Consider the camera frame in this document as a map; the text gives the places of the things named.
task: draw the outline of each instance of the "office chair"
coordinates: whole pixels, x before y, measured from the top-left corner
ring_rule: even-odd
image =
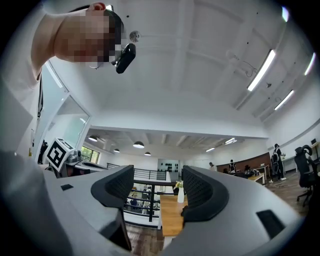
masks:
[[[313,194],[313,190],[315,190],[316,184],[319,182],[319,177],[317,167],[310,157],[312,155],[312,149],[308,145],[304,145],[303,147],[296,148],[295,153],[294,161],[300,173],[299,185],[302,188],[307,188],[305,193],[298,195],[296,201],[299,202],[300,197],[306,196],[302,205],[305,207],[309,197]]]

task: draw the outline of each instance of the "standing person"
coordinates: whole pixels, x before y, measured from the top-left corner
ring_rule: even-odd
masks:
[[[210,165],[209,170],[215,171],[215,172],[217,171],[217,167],[212,162],[210,162],[209,165]]]
[[[230,163],[229,163],[229,169],[231,174],[236,173],[236,163],[234,163],[232,159],[230,160]]]
[[[17,28],[0,60],[0,149],[28,157],[42,109],[42,66],[52,57],[106,63],[118,51],[124,25],[101,2],[65,14],[39,4]]]
[[[273,173],[273,175],[276,175],[276,174],[278,175],[278,181],[285,181],[287,178],[284,175],[284,165],[282,163],[281,156],[285,157],[286,154],[281,152],[278,144],[274,144],[274,151],[273,151],[271,162],[273,163],[272,166],[275,165],[275,168],[277,168],[277,165],[278,165],[278,168],[277,168],[277,172]]]

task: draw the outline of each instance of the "black railing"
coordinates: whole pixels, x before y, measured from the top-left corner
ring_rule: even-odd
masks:
[[[106,163],[107,169],[111,169],[119,166],[120,165],[109,163],[109,162]],[[134,168],[134,177],[147,179],[147,180],[165,181],[167,179],[167,172]]]
[[[152,218],[159,218],[159,215],[154,215],[154,211],[160,211],[160,200],[155,200],[155,195],[177,195],[178,194],[178,193],[155,192],[156,186],[174,187],[176,185],[176,182],[135,180],[134,183],[147,185],[148,190],[132,189],[131,190],[132,192],[147,194],[148,196],[147,196],[147,198],[138,198],[138,197],[128,196],[127,201],[129,201],[129,200],[142,201],[143,206],[133,205],[133,204],[129,204],[127,202],[124,204],[124,212],[128,213],[128,214],[149,217],[149,222],[152,222]]]

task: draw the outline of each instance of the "hair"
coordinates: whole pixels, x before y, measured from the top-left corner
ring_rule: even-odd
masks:
[[[73,9],[69,11],[68,13],[74,13],[81,10],[86,10],[90,7],[90,5],[84,5],[81,7],[78,7],[76,9]],[[113,24],[112,27],[109,28],[110,32],[114,33],[114,43],[108,43],[105,47],[111,46],[112,48],[106,48],[104,49],[104,56],[98,56],[98,63],[103,62],[109,62],[109,52],[115,52],[115,48],[113,48],[115,45],[121,45],[121,39],[122,35],[125,33],[125,26],[122,22],[121,18],[112,10],[105,9],[104,10],[104,16],[112,17],[112,20],[110,21],[111,24]]]

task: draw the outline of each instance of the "ceiling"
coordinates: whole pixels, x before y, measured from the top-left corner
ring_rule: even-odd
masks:
[[[86,1],[60,0],[53,8],[66,12],[82,4]],[[282,8],[271,1],[110,0],[106,4],[113,4],[128,38],[132,31],[142,36],[136,43],[136,58],[121,75],[111,65],[98,70],[76,66],[102,107],[118,92],[144,90],[155,97],[157,89],[176,97],[192,93],[222,101],[265,121],[290,90],[296,97],[304,85],[303,73],[313,51],[292,19],[285,22]],[[250,92],[247,87],[270,49],[275,50],[275,59]],[[192,143],[186,140],[182,145]]]
[[[88,139],[89,136],[98,136],[97,142]],[[195,136],[189,134],[161,134],[143,131],[119,131],[104,129],[89,129],[85,141],[89,144],[103,149],[113,151],[115,148],[132,146],[136,141],[141,141],[145,145],[178,147],[203,153],[208,149],[217,148],[225,143],[228,138],[218,138],[214,136]]]

